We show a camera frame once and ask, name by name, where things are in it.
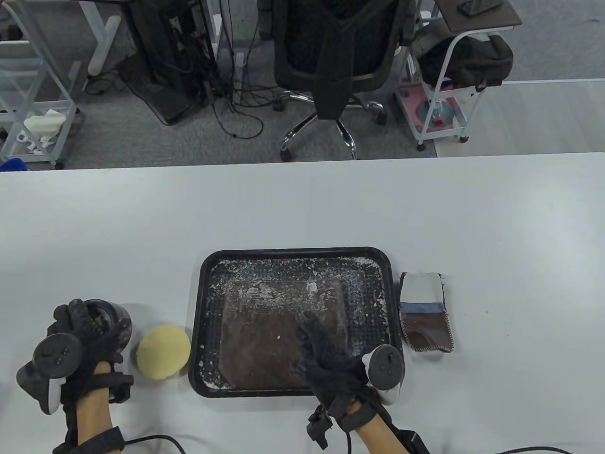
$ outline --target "forearm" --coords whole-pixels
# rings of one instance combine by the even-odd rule
[[[355,403],[349,412],[353,413],[359,408],[361,408],[361,404]],[[380,415],[374,416],[374,419],[357,429],[356,432],[370,454],[410,454]]]
[[[94,373],[111,372],[109,363],[99,363]],[[110,390],[97,389],[76,404],[78,445],[113,427],[110,415]],[[110,454],[120,454],[115,450]]]

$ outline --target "yellow sponge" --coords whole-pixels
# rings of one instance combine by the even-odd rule
[[[137,365],[152,380],[164,380],[180,371],[189,359],[191,342],[181,328],[161,326],[148,332],[137,349]]]

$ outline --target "tray rim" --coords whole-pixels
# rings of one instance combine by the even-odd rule
[[[191,352],[189,354],[188,378],[193,391],[202,397],[265,397],[265,396],[311,396],[313,392],[310,389],[270,389],[270,390],[224,390],[213,389],[205,385],[201,379],[197,380],[198,364],[198,346],[197,339],[200,330],[203,329],[201,323],[201,314],[206,309],[206,300],[208,297],[208,280],[210,271],[214,264],[219,260],[229,260],[238,258],[254,258],[262,260],[264,258],[315,258],[315,257],[370,257],[378,263],[382,270],[383,281],[385,282],[385,304],[387,307],[388,330],[391,337],[391,345],[401,354],[403,347],[401,336],[399,335],[399,309],[396,304],[396,286],[393,281],[391,262],[387,255],[378,248],[371,246],[362,247],[344,247],[344,248],[286,248],[286,249],[225,249],[211,253],[201,265],[200,279],[197,288],[197,300],[195,302],[195,321],[191,337]]]

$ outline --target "gloved hand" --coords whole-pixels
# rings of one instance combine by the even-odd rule
[[[65,442],[53,450],[53,454],[68,453],[77,446],[76,403],[94,389],[109,388],[110,402],[124,402],[130,397],[132,375],[114,371],[114,364],[123,361],[120,352],[128,343],[132,324],[125,318],[108,332],[94,320],[84,301],[72,300],[69,305],[62,304],[54,310],[56,320],[48,327],[47,335],[69,333],[82,343],[82,361],[80,366],[67,377],[61,386],[61,403],[65,412],[67,434]],[[99,363],[107,361],[111,373],[95,375]]]
[[[335,348],[317,315],[305,311],[296,336],[302,356],[296,369],[328,412],[338,395],[352,402],[364,391],[368,378],[361,358]]]
[[[102,380],[97,377],[103,375],[94,379],[93,375],[100,362],[107,361],[114,372],[114,364],[123,361],[120,352],[128,342],[124,337],[130,337],[131,322],[129,319],[121,320],[109,332],[103,333],[80,299],[71,301],[69,305],[58,306],[53,317],[56,321],[48,327],[47,335],[69,333],[77,337],[83,347],[80,366],[61,387],[61,403],[74,405],[88,391],[99,388],[94,380]]]

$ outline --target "cart caster wheel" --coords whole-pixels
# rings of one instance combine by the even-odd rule
[[[273,110],[275,112],[283,112],[286,109],[286,103],[281,99],[273,101]]]
[[[292,153],[290,152],[289,148],[286,148],[285,150],[280,150],[280,159],[282,162],[290,162],[293,158],[294,156],[292,156]]]
[[[379,112],[378,115],[374,118],[374,121],[377,125],[384,126],[387,124],[387,113]]]

